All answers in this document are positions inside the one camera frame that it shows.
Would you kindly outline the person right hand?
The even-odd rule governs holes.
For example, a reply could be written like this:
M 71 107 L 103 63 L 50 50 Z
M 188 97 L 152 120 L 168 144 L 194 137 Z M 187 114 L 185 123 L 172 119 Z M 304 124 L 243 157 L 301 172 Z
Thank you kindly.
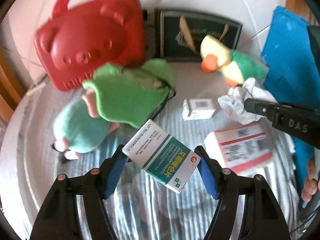
M 316 165 L 314 157 L 312 157 L 307 163 L 307 172 L 308 175 L 306 176 L 304 182 L 301 197 L 305 202 L 310 202 L 312 196 L 319 191 L 319 180 L 314 179 L 316 175 Z

